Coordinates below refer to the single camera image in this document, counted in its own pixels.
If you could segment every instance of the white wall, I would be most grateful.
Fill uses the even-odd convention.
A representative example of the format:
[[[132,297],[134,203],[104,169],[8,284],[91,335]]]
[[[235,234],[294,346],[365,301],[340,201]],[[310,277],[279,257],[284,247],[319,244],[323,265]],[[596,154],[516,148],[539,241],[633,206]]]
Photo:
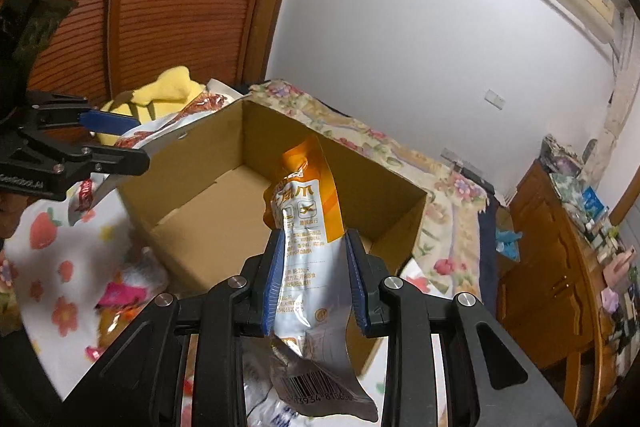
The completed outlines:
[[[631,183],[640,166],[640,96],[631,107],[631,113],[613,149],[611,161],[598,185],[598,197],[613,208]]]
[[[581,152],[612,90],[607,58],[544,0],[284,0],[267,77],[434,158],[446,147],[502,192],[546,133]]]

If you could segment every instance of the barcode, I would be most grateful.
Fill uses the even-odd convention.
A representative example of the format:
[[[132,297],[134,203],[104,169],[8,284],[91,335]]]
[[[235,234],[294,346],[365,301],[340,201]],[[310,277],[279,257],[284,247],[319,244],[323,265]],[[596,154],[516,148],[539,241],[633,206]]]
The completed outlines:
[[[282,384],[290,396],[311,398],[320,394],[327,398],[348,395],[338,384],[322,371],[283,378]]]

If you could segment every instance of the floral bedspread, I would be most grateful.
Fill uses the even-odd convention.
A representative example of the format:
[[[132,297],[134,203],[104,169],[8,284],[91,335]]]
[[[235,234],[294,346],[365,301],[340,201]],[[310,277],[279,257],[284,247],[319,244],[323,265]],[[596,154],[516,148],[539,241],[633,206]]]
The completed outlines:
[[[425,293],[452,298],[465,291],[481,298],[478,212],[486,207],[484,189],[365,123],[337,114],[283,80],[252,86],[249,97],[295,118],[424,190],[428,204],[412,253],[425,277],[414,283]]]

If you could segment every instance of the metal screw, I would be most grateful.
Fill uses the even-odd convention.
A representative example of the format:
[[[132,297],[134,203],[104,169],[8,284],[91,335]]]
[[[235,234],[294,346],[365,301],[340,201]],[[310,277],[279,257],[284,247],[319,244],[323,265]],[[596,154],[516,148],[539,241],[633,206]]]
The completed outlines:
[[[402,287],[404,282],[399,277],[387,277],[385,279],[385,286],[392,290],[398,290]]]
[[[471,293],[461,293],[458,295],[458,302],[463,306],[471,307],[476,304],[476,298]]]
[[[171,293],[161,293],[160,295],[156,295],[156,298],[154,299],[156,306],[160,306],[161,308],[168,306],[173,301],[174,296],[171,295]]]
[[[226,283],[231,286],[231,288],[243,288],[246,284],[246,279],[241,275],[234,275],[229,277]]]

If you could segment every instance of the orange snack bag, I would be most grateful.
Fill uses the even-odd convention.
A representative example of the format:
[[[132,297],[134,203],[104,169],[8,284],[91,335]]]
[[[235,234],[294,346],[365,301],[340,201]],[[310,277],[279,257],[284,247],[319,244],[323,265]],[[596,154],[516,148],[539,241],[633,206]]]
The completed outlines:
[[[356,378],[345,334],[351,282],[334,177],[316,136],[282,156],[286,176],[264,194],[264,222],[285,232],[270,360],[280,399],[306,416],[378,411]]]

